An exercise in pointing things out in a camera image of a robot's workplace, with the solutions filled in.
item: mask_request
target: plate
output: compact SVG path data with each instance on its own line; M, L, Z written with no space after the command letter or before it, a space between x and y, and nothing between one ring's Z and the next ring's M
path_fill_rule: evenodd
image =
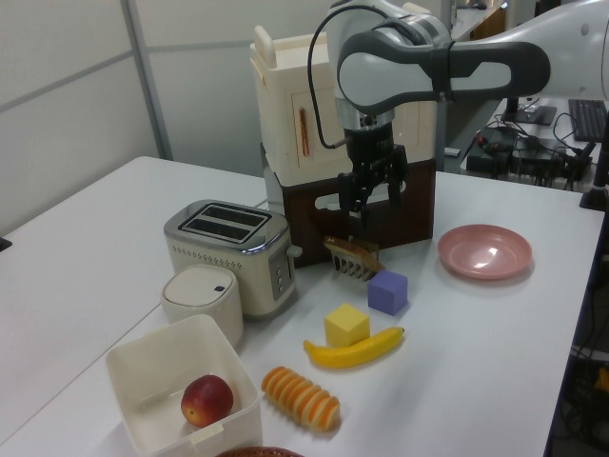
M445 267L478 279L515 276L531 263L529 243L507 228L472 225L449 230L438 243Z

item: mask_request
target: red apple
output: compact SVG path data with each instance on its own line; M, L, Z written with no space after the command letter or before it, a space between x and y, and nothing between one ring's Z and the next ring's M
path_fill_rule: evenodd
M232 390L226 381L214 374L206 374L188 385L180 406L190 424L207 427L227 417L232 402Z

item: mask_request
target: purple cube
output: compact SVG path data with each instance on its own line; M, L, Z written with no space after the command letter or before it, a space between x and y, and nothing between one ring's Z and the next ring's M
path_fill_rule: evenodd
M382 269L368 281L368 306L395 316L408 303L408 278Z

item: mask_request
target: yellow banana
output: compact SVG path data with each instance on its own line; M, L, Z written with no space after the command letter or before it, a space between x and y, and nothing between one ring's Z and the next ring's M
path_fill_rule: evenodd
M403 328L391 327L347 348L315 346L304 340L304 350L320 367L348 368L365 364L397 346L403 338Z

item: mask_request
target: toaster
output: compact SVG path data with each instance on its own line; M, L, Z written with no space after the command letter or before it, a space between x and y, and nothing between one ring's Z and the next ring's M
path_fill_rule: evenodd
M296 287L294 257L283 215L215 200L192 203L165 224L173 269L207 264L235 273L245 317L277 311Z

